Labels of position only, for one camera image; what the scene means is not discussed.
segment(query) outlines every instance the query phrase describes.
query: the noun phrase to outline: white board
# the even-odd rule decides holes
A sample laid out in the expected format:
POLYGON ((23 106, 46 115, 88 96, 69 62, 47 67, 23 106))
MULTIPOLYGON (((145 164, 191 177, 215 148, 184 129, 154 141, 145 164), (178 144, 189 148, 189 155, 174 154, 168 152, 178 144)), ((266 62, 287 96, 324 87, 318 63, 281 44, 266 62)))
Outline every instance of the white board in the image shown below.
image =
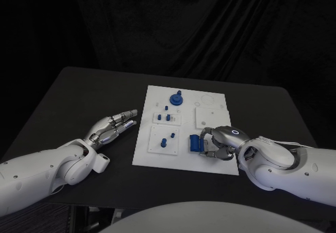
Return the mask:
MULTIPOLYGON (((203 119, 206 119, 204 114, 212 114, 212 111, 207 109, 213 110, 213 116, 210 116, 206 122, 207 125, 204 125, 204 127, 215 128, 217 126, 230 125, 223 94, 160 86, 148 86, 132 165, 238 175, 235 158, 230 161, 222 161, 219 159, 200 156, 197 152, 190 152, 190 135, 199 135, 203 128, 196 127, 196 108, 199 108, 197 118, 200 123, 203 119), (178 90, 181 91, 183 103, 181 105, 174 106, 171 105, 168 98, 177 93, 178 90), (161 114, 161 121, 157 120, 158 114, 161 114), (166 117, 163 117, 163 114, 180 116, 180 119, 177 119, 177 121, 180 121, 180 125, 164 124, 166 117), (160 147, 163 136, 160 135, 157 138, 151 137, 150 134, 153 126, 178 130, 176 137, 177 144, 174 144, 177 145, 177 154, 170 152, 171 148, 168 147, 168 144, 171 143, 171 140, 168 140, 168 138, 166 138, 166 148, 160 147), (154 147, 155 150, 160 151, 157 151, 157 153, 148 152, 154 147)), ((206 135, 204 140, 207 140, 207 149, 216 150, 217 148, 212 144, 212 136, 206 135)))

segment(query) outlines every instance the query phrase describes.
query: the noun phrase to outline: white panel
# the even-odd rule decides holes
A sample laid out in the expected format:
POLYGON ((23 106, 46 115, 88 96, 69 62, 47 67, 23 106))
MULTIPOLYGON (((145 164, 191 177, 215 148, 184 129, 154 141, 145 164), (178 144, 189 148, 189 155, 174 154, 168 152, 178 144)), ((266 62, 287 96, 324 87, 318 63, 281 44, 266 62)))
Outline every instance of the white panel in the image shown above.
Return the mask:
MULTIPOLYGON (((148 86, 132 165, 238 175, 235 158, 230 161, 222 161, 219 159, 206 158, 196 152, 190 152, 190 134, 199 135, 202 131, 196 128, 196 107, 219 111, 223 110, 226 115, 222 117, 222 114, 216 114, 215 120, 217 125, 213 127, 230 125, 223 94, 148 86), (181 91, 183 103, 174 106, 168 98, 178 90, 181 91), (180 125, 166 125, 161 124, 163 121, 154 123, 154 113, 180 115, 180 125), (151 126, 170 127, 171 130, 176 128, 178 129, 178 149, 176 156, 148 152, 151 126)), ((204 140, 207 140, 209 150, 216 149, 212 144, 210 135, 206 135, 204 140)))
POLYGON ((167 121, 167 113, 154 113, 153 123, 163 125, 180 125, 180 115, 170 114, 170 121, 167 121))
POLYGON ((196 108, 196 128, 203 129, 204 127, 215 128, 217 126, 230 126, 229 111, 196 108))
POLYGON ((178 152, 178 129, 161 126, 151 126, 148 139, 148 152, 157 154, 177 155, 178 152), (166 147, 161 147, 163 138, 167 140, 166 147))

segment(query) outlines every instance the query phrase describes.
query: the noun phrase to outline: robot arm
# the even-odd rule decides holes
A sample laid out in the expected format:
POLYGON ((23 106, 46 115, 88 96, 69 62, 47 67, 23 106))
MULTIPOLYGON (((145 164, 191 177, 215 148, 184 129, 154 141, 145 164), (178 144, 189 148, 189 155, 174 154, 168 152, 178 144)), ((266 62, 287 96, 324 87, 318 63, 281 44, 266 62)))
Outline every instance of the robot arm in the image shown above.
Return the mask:
POLYGON ((20 156, 0 164, 0 216, 26 208, 54 193, 65 184, 79 183, 91 170, 101 173, 109 163, 96 149, 109 143, 135 121, 137 110, 105 117, 92 126, 83 140, 57 149, 20 156))
POLYGON ((204 133, 213 135, 212 142, 219 150, 200 154, 228 160, 235 153, 239 168, 261 189, 272 191, 278 188, 307 200, 336 206, 336 150, 277 142, 261 136, 251 140, 230 126, 204 128, 200 136, 204 133), (301 147, 287 150, 278 144, 301 147))

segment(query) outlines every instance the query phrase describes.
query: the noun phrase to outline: white cable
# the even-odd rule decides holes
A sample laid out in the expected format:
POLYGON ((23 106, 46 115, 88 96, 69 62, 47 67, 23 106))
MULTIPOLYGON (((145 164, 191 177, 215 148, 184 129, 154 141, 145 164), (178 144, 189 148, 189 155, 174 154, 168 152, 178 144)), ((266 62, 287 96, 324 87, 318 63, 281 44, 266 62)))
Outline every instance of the white cable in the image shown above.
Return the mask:
POLYGON ((54 193, 52 193, 50 195, 56 194, 63 189, 63 187, 65 187, 65 185, 62 185, 62 188, 54 193))
POLYGON ((265 140, 268 140, 269 142, 275 142, 275 143, 278 143, 278 144, 285 144, 285 145, 292 145, 292 146, 301 146, 301 147, 313 148, 313 147, 308 147, 308 146, 301 145, 301 144, 297 143, 297 142, 281 142, 281 141, 274 141, 274 140, 271 140, 269 138, 265 138, 265 137, 262 137, 262 136, 261 136, 261 138, 265 139, 265 140))

